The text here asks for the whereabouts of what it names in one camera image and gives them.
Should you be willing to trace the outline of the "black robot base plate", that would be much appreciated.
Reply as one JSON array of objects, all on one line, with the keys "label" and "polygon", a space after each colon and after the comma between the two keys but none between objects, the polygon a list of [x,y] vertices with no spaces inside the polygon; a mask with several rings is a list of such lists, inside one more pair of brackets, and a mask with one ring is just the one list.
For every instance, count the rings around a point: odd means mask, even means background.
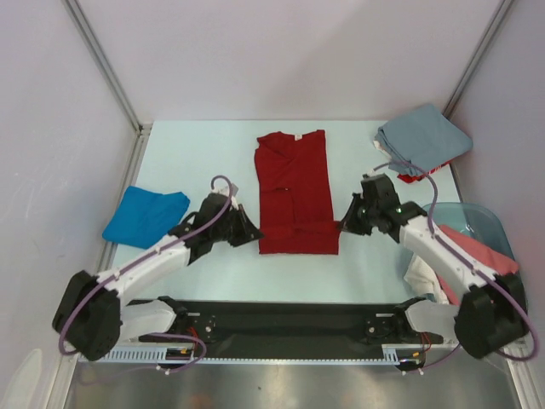
[{"label": "black robot base plate", "polygon": [[184,315],[168,331],[197,335],[208,347],[272,350],[330,349],[362,351],[401,344],[422,349],[441,344],[440,335],[422,336],[409,328],[398,304],[182,301]]}]

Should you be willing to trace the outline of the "bright blue t shirt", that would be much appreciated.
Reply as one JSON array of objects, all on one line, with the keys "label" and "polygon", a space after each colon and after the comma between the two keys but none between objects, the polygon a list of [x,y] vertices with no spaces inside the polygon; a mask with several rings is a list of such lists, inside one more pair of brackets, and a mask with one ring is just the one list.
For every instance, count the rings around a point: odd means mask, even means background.
[{"label": "bright blue t shirt", "polygon": [[147,249],[180,222],[190,203],[182,192],[155,193],[129,186],[102,238],[117,245]]}]

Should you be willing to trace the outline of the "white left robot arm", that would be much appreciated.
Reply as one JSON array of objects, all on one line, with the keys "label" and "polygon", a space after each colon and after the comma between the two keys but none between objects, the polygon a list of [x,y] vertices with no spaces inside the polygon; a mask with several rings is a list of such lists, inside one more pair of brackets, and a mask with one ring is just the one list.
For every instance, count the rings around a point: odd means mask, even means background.
[{"label": "white left robot arm", "polygon": [[72,276],[52,321],[60,336],[60,352],[97,361],[132,338],[183,338],[188,311],[182,302],[160,296],[137,303],[136,298],[148,286],[210,253],[216,243],[239,247],[263,236],[235,199],[210,193],[199,210],[133,261],[98,274],[82,270]]}]

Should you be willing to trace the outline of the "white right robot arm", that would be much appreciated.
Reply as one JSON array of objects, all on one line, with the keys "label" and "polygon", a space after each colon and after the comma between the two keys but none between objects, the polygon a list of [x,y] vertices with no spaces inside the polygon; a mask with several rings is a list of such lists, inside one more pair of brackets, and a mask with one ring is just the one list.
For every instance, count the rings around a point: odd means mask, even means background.
[{"label": "white right robot arm", "polygon": [[419,256],[454,292],[458,303],[414,298],[393,320],[393,333],[412,342],[423,332],[459,342],[476,359],[500,353],[533,333],[525,288],[516,273],[501,275],[470,256],[440,229],[434,207],[403,203],[385,174],[365,175],[339,229],[370,235],[378,230]]}]

